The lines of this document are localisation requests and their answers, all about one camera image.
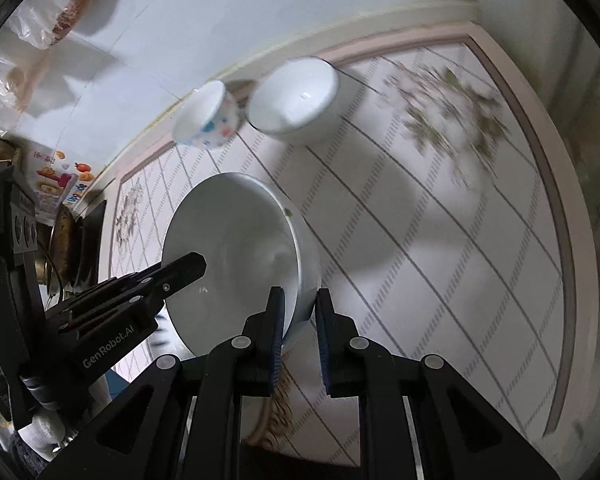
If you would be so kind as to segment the plain white bowl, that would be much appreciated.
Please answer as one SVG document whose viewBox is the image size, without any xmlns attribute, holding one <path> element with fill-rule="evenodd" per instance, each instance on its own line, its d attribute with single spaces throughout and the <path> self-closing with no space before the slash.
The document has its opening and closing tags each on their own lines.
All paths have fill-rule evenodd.
<svg viewBox="0 0 600 480">
<path fill-rule="evenodd" d="M 282 192 L 237 172 L 203 180 L 175 211 L 162 261 L 189 252 L 202 255 L 207 269 L 169 297 L 166 310 L 191 354 L 237 335 L 274 286 L 285 294 L 283 348 L 292 348 L 309 323 L 322 269 L 306 220 Z"/>
</svg>

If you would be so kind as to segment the white bowl colourful dots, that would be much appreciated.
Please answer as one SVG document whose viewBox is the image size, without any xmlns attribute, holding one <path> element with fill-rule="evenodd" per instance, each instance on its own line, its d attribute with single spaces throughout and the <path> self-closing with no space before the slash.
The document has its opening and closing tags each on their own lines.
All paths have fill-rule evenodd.
<svg viewBox="0 0 600 480">
<path fill-rule="evenodd" d="M 214 150 L 225 144 L 237 131 L 239 107 L 223 81 L 212 80 L 194 91 L 176 114 L 173 141 Z"/>
</svg>

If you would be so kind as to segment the black induction cooktop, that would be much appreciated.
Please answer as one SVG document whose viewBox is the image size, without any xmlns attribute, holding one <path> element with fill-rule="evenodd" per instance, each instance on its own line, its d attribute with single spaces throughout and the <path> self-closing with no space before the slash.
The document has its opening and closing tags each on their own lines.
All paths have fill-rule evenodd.
<svg viewBox="0 0 600 480">
<path fill-rule="evenodd" d="M 102 227 L 104 226 L 107 202 L 98 204 L 82 221 L 82 246 L 80 265 L 76 274 L 76 288 L 87 289 L 97 284 Z"/>
</svg>

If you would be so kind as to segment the black wok pan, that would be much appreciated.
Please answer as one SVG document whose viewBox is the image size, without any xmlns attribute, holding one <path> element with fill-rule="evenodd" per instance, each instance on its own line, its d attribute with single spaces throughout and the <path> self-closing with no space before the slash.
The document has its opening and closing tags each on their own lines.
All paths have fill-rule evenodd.
<svg viewBox="0 0 600 480">
<path fill-rule="evenodd" d="M 73 286 L 78 278 L 83 248 L 83 223 L 61 205 L 51 226 L 36 224 L 38 250 L 34 266 L 38 284 L 47 287 L 50 296 Z"/>
</svg>

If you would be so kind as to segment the floral diamond pattern table mat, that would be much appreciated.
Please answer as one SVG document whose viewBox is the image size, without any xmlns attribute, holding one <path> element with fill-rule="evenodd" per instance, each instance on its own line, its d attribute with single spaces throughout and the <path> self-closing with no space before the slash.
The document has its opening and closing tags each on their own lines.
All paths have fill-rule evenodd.
<svg viewBox="0 0 600 480">
<path fill-rule="evenodd" d="M 568 222 L 556 182 L 568 158 L 503 49 L 475 24 L 396 32 L 329 53 L 346 88 L 323 144 L 294 148 L 242 128 L 222 150 L 182 148 L 156 125 L 123 168 L 105 276 L 157 262 L 186 194 L 221 172 L 283 192 L 316 241 L 322 280 L 360 332 L 417 359 L 447 358 L 525 437 L 554 434 L 572 348 Z M 501 101 L 505 134 L 479 177 L 419 148 L 388 97 L 400 67 L 449 70 Z"/>
</svg>

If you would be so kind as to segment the plastic bag with eggs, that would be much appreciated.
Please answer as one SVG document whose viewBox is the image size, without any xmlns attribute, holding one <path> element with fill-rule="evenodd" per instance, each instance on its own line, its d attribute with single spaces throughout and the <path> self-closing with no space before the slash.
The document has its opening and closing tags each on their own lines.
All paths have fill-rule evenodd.
<svg viewBox="0 0 600 480">
<path fill-rule="evenodd" d="M 43 72 L 44 62 L 17 63 L 0 55 L 0 136 L 16 128 Z"/>
</svg>

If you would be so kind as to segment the plastic bag with red beans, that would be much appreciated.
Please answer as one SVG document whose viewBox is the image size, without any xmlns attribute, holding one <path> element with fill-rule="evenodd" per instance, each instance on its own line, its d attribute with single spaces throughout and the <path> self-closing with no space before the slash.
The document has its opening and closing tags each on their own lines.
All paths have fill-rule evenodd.
<svg viewBox="0 0 600 480">
<path fill-rule="evenodd" d="M 93 0 L 23 0 L 5 26 L 38 50 L 58 44 L 74 29 Z"/>
</svg>

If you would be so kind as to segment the colourful wall sticker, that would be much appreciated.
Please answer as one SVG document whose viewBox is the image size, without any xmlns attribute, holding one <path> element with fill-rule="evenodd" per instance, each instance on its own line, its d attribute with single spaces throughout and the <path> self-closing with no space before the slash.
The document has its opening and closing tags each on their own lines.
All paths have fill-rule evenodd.
<svg viewBox="0 0 600 480">
<path fill-rule="evenodd" d="M 38 198 L 36 213 L 52 219 L 61 205 L 73 207 L 97 176 L 90 164 L 71 152 L 34 142 L 23 151 L 22 171 Z"/>
</svg>

